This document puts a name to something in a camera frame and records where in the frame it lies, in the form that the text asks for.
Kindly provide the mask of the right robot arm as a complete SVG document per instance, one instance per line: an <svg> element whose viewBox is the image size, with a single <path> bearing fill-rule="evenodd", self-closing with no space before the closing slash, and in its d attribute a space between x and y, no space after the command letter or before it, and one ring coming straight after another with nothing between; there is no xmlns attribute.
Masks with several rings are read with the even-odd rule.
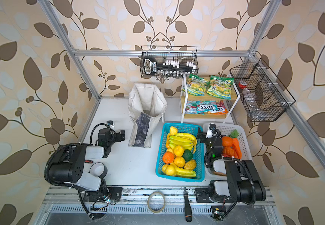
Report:
<svg viewBox="0 0 325 225"><path fill-rule="evenodd" d="M252 206L266 200L266 189L241 126L206 123L204 130L198 130L197 139L205 145L205 169L214 180L207 188L195 190L196 201L219 204L212 209L214 220L224 220L237 203Z"/></svg>

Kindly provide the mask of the green snack bag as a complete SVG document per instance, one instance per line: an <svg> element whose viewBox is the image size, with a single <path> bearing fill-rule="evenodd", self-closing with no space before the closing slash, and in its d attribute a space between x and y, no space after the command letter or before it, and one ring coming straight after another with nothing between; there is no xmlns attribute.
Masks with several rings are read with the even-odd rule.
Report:
<svg viewBox="0 0 325 225"><path fill-rule="evenodd" d="M234 78L211 76L206 93L212 97L231 100Z"/></svg>
<svg viewBox="0 0 325 225"><path fill-rule="evenodd" d="M187 93L194 96L204 96L209 81L197 75L190 74L187 79Z"/></svg>

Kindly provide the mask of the cream canvas tote bag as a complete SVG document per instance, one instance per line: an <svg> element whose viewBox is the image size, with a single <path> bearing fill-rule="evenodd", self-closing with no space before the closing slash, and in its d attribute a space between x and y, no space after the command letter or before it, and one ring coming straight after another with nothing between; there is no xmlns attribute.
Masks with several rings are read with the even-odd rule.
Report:
<svg viewBox="0 0 325 225"><path fill-rule="evenodd" d="M130 147L150 148L152 134L167 109L163 93L154 84L135 83L129 93L129 117L133 122Z"/></svg>

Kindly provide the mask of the orange fruit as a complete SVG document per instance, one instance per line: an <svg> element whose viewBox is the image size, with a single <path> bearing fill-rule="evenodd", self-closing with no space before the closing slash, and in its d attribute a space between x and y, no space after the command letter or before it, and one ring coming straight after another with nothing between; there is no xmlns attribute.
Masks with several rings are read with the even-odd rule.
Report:
<svg viewBox="0 0 325 225"><path fill-rule="evenodd" d="M172 152L168 152L168 151L162 157L162 160L165 164L172 163L174 159L175 159L175 155Z"/></svg>

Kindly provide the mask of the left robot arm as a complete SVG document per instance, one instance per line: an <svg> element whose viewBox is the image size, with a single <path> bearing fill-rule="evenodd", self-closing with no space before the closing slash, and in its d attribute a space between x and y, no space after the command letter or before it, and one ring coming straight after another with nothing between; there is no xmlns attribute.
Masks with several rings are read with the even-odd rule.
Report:
<svg viewBox="0 0 325 225"><path fill-rule="evenodd" d="M104 126L95 142L60 145L44 169L50 185L77 190L82 208L92 220L120 201L123 192L122 187L108 187L108 169L99 160L110 154L113 144L125 140L125 130L116 132L108 124Z"/></svg>

